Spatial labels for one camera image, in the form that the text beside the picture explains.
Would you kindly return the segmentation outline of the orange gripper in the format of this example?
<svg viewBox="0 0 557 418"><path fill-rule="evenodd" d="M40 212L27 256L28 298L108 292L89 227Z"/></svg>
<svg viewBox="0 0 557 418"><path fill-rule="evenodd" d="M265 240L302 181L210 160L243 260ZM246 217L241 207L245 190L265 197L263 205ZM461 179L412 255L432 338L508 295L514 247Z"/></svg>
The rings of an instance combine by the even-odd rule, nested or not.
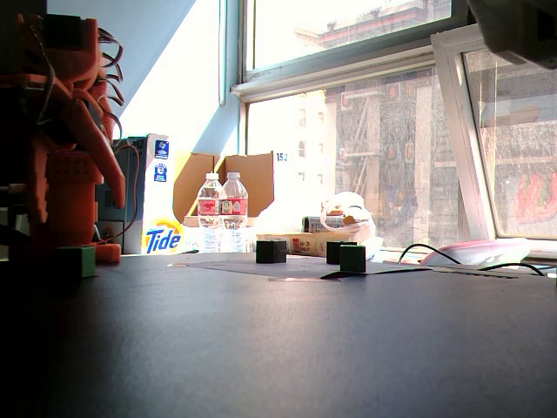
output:
<svg viewBox="0 0 557 418"><path fill-rule="evenodd" d="M91 154L111 189L115 206L123 208L125 177L105 138L112 140L115 126L110 116L109 83L100 81L92 86L98 68L96 20L17 14L17 86L43 92L58 85L69 93L91 87L89 93L102 110L101 131L79 99L71 99L64 107L64 122L76 142Z"/></svg>

